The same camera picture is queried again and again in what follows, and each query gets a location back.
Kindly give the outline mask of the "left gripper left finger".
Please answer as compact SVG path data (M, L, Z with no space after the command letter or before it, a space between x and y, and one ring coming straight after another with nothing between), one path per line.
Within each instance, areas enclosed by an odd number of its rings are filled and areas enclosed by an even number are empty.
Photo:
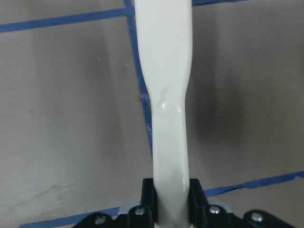
M154 187L153 178L143 179L141 205L148 207L152 212L153 221L158 222L158 196Z

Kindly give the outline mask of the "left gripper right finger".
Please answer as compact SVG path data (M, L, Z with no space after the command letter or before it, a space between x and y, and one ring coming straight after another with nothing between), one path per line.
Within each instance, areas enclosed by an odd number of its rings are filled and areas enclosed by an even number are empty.
M208 205L208 200L198 179L190 179L188 200L190 222L204 223L204 209Z

